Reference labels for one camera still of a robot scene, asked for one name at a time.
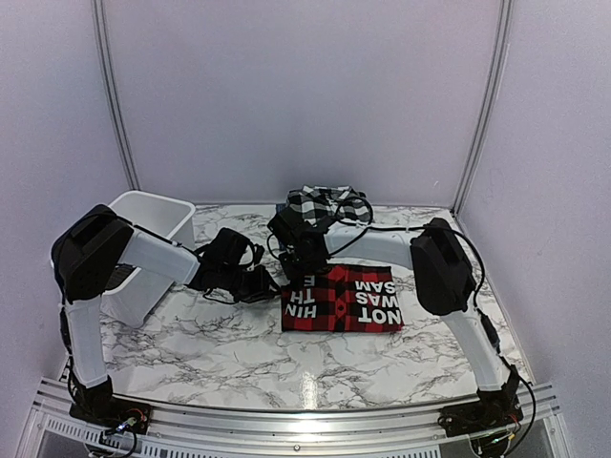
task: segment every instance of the checkered cloth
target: checkered cloth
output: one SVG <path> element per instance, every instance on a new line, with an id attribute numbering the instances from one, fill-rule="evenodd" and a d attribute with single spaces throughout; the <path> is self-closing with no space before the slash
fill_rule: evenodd
<path id="1" fill-rule="evenodd" d="M 335 215 L 338 204 L 350 197 L 364 198 L 365 194 L 354 191 L 350 186 L 339 188 L 304 186 L 302 189 L 290 191 L 286 204 L 299 212 L 304 220 L 315 224 L 322 217 Z M 340 210 L 340 216 L 365 223 L 369 221 L 367 207 L 360 200 L 353 200 L 344 205 Z"/>
<path id="2" fill-rule="evenodd" d="M 390 267 L 333 264 L 282 290 L 283 331 L 394 332 L 403 327 Z"/>

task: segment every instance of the marble table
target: marble table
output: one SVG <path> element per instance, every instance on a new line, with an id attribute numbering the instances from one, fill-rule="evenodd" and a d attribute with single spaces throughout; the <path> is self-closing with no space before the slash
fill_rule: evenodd
<path id="1" fill-rule="evenodd" d="M 200 206 L 196 245 L 223 226 L 264 245 L 274 212 L 273 205 Z M 421 225 L 434 217 L 453 224 L 447 210 L 375 207 L 380 223 Z M 263 263 L 286 283 L 280 264 L 267 253 Z M 392 273 L 405 326 L 379 335 L 282 332 L 278 300 L 225 305 L 173 286 L 140 329 L 102 317 L 115 390 L 188 405 L 293 410 L 396 406 L 473 394 L 474 375 L 453 334 L 417 303 L 411 272 L 393 266 Z M 503 353 L 526 374 L 487 284 L 480 294 Z"/>

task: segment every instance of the robotic arm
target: robotic arm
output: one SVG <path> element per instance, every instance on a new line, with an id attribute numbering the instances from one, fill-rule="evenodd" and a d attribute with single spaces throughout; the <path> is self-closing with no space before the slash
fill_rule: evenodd
<path id="1" fill-rule="evenodd" d="M 471 263 L 445 220 L 433 219 L 415 236 L 405 228 L 355 226 L 334 218 L 312 226 L 285 209 L 268 227 L 288 248 L 280 261 L 290 280 L 315 273 L 339 253 L 413 270 L 418 300 L 453 332 L 478 385 L 479 401 L 442 409 L 439 424 L 449 436 L 503 427 L 523 418 L 516 397 L 516 368 L 499 355 L 495 329 L 475 307 Z M 249 246 L 253 261 L 240 264 Z M 210 244 L 191 252 L 134 226 L 104 205 L 85 215 L 52 250 L 55 279 L 64 298 L 62 337 L 72 355 L 77 388 L 71 415 L 106 424 L 104 419 L 121 419 L 134 408 L 144 412 L 143 417 L 150 411 L 147 405 L 113 396 L 103 360 L 99 306 L 118 264 L 141 267 L 198 291 L 220 288 L 236 301 L 254 302 L 271 298 L 278 290 L 259 265 L 262 254 L 262 247 L 226 228 Z M 137 432 L 145 432 L 146 422 L 139 427 Z"/>

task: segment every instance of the red and black plaid cloth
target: red and black plaid cloth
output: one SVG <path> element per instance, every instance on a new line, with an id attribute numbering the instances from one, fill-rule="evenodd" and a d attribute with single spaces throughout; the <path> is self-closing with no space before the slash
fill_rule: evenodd
<path id="1" fill-rule="evenodd" d="M 282 291 L 283 331 L 394 332 L 403 327 L 390 267 L 334 264 Z"/>

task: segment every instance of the white basket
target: white basket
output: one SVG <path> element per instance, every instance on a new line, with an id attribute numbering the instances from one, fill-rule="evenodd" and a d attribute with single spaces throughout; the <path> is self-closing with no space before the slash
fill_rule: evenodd
<path id="1" fill-rule="evenodd" d="M 187 248 L 195 248 L 195 206 L 190 202 L 129 191 L 116 198 L 109 207 L 134 224 L 178 241 Z M 172 281 L 166 277 L 138 268 L 120 286 L 102 295 L 102 312 L 129 326 L 141 327 L 146 315 L 171 285 Z"/>

